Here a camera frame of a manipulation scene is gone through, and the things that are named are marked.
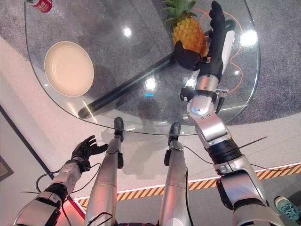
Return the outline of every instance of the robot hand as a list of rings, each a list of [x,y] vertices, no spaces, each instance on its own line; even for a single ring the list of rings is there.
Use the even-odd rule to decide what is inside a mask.
[[[223,68],[222,51],[227,29],[221,6],[216,1],[213,1],[211,6],[212,9],[209,13],[210,17],[212,18],[210,22],[212,31],[209,33],[211,43],[209,46],[207,59],[201,65],[199,76],[211,74],[220,80],[222,77]]]
[[[211,6],[209,15],[212,19],[210,22],[212,31],[209,32],[210,45],[207,56],[202,57],[199,53],[184,49],[181,41],[177,41],[174,47],[174,59],[187,70],[201,69],[198,76],[210,74],[220,81],[233,45],[235,22],[225,20],[222,8],[216,1],[213,1]]]
[[[85,139],[83,142],[80,142],[72,152],[71,159],[80,157],[83,160],[87,161],[91,155],[103,153],[108,149],[108,144],[98,146],[95,143],[96,139],[94,138],[95,136],[92,135]]]

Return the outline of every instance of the wall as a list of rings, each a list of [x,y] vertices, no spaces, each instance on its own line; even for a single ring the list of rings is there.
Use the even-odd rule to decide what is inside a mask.
[[[0,114],[0,155],[13,170],[14,174],[0,182],[0,225],[11,225],[19,210],[35,194],[20,191],[36,192],[36,179],[45,173],[21,139]],[[51,182],[50,177],[40,181],[40,189]]]

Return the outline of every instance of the shoe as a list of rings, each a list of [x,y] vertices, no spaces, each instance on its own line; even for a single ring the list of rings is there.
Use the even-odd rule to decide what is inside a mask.
[[[290,220],[298,220],[301,218],[301,211],[293,203],[291,203],[287,198],[283,196],[278,196],[274,199],[274,204],[276,208],[286,215]]]
[[[178,122],[174,122],[169,130],[169,137],[168,137],[168,146],[170,145],[172,140],[178,140],[179,139],[179,134],[181,131],[181,125]]]
[[[120,135],[120,141],[123,141],[123,129],[124,129],[124,125],[123,125],[123,120],[120,117],[117,117],[114,119],[114,129],[115,135]]]

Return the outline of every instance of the round glass tabletop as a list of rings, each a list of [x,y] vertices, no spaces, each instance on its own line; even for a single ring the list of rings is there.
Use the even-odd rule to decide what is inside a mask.
[[[229,89],[219,112],[227,123],[255,92],[260,52],[246,2],[219,3],[226,20],[236,22],[230,61],[219,84]],[[41,13],[26,3],[27,48],[41,86],[66,112],[94,124],[112,128],[114,118],[122,117],[127,131],[168,135],[177,121],[181,135],[196,134],[180,91],[195,85],[198,71],[187,71],[173,61],[172,31],[164,23],[163,7],[160,0],[53,0],[51,10]],[[199,0],[192,10],[203,32],[211,29],[210,8],[210,0]],[[45,55],[60,41],[79,44],[92,60],[94,80],[82,96],[60,94],[45,75]]]

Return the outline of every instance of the hazard tape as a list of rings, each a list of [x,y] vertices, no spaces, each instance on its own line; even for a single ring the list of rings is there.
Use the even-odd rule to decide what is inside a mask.
[[[301,163],[295,163],[291,165],[286,166],[280,166],[275,168],[269,168],[266,169],[260,169],[255,171],[258,178],[260,180],[266,180],[269,178],[276,178],[276,177],[283,177],[295,173],[301,172]],[[214,177],[214,178],[205,178],[201,180],[193,180],[188,183],[189,190],[200,190],[200,189],[206,189],[211,187],[216,187],[216,181],[220,177]],[[123,200],[130,200],[130,199],[137,199],[137,198],[145,198],[149,196],[155,196],[155,195],[163,195],[164,194],[164,185],[162,186],[153,186],[153,187],[147,187],[147,188],[141,188],[141,189],[134,189],[129,191],[122,191],[117,193],[117,201],[123,201]],[[77,198],[75,199],[76,202],[86,211],[89,197],[84,198]]]

